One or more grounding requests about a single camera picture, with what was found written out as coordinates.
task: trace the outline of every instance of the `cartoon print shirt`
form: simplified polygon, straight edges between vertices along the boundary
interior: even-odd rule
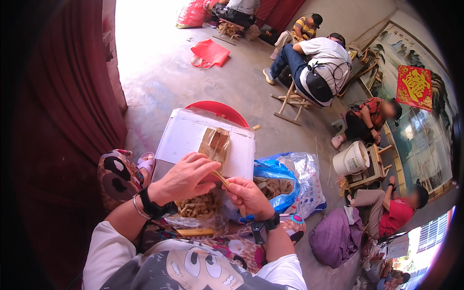
[[[82,289],[307,290],[295,254],[266,264],[257,274],[201,241],[168,239],[136,254],[108,221],[93,231]]]

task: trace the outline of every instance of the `landscape painting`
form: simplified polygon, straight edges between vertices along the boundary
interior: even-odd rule
[[[398,148],[406,186],[419,179],[433,191],[451,178],[451,125],[457,104],[446,68],[419,39],[391,21],[368,47],[379,60],[361,80],[373,96],[396,97],[399,65],[431,71],[432,112],[401,104],[400,125],[387,123]]]

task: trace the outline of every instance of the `white bucket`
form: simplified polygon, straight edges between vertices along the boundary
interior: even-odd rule
[[[338,175],[347,176],[363,172],[370,166],[366,147],[361,141],[355,141],[350,147],[334,156],[333,164]]]

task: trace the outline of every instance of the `red shirt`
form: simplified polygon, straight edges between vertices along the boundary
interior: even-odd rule
[[[404,226],[414,214],[414,210],[404,204],[401,197],[390,201],[390,211],[385,210],[379,224],[380,236],[391,236]]]
[[[380,115],[380,104],[383,100],[379,97],[372,97],[362,103],[359,107],[352,106],[348,113],[356,115],[361,119],[361,109],[367,107],[369,109],[369,114],[371,116],[371,122],[374,125],[376,130],[380,130],[385,123],[385,119]]]

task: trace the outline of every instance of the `red bag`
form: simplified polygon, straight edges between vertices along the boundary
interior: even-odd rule
[[[231,53],[211,39],[200,41],[191,50],[195,54],[191,61],[192,65],[202,68],[213,65],[222,66],[229,53]]]
[[[177,28],[201,27],[205,21],[204,0],[187,0],[176,21]]]

